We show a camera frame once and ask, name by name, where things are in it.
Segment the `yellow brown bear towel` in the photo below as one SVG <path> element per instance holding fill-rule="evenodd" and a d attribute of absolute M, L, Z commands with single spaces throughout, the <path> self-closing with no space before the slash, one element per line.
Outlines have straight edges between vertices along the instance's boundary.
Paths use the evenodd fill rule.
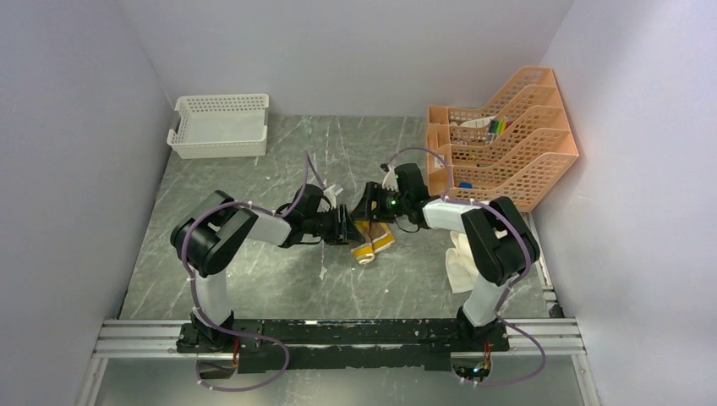
<path fill-rule="evenodd" d="M 348 246 L 353 258 L 360 265 L 370 263 L 378 253 L 390 248 L 395 242 L 387 223 L 357 221 L 355 225 L 363 241 L 350 241 Z"/>

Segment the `white towel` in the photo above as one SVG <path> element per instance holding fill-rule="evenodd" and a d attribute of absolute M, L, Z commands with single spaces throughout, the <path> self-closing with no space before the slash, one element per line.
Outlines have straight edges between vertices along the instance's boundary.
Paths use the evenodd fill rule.
<path fill-rule="evenodd" d="M 451 290 L 454 294 L 470 292 L 479 275 L 472 251 L 465 233 L 450 232 L 453 244 L 446 250 L 445 267 Z"/>

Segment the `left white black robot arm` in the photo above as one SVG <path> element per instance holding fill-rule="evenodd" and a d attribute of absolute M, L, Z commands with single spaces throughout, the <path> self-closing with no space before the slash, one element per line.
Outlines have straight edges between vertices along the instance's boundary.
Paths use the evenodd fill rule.
<path fill-rule="evenodd" d="M 224 352 L 241 343 L 234 335 L 227 268 L 246 240 L 280 248 L 363 243 L 365 237 L 329 191 L 304 184 L 275 211 L 239 202 L 216 190 L 172 231 L 170 243 L 185 265 L 194 301 L 190 322 L 177 340 L 179 353 Z"/>

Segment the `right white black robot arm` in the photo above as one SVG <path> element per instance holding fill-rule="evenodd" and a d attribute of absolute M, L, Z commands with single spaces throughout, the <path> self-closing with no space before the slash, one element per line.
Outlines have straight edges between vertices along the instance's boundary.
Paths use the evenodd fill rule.
<path fill-rule="evenodd" d="M 406 217 L 419 229 L 440 229 L 466 236 L 478 276 L 457 312 L 456 337 L 467 350 L 485 343 L 498 322 L 509 284 L 539 258 L 539 246 L 505 196 L 469 205 L 431 195 L 415 163 L 388 171 L 382 183 L 368 182 L 351 212 L 354 221 L 394 223 Z"/>

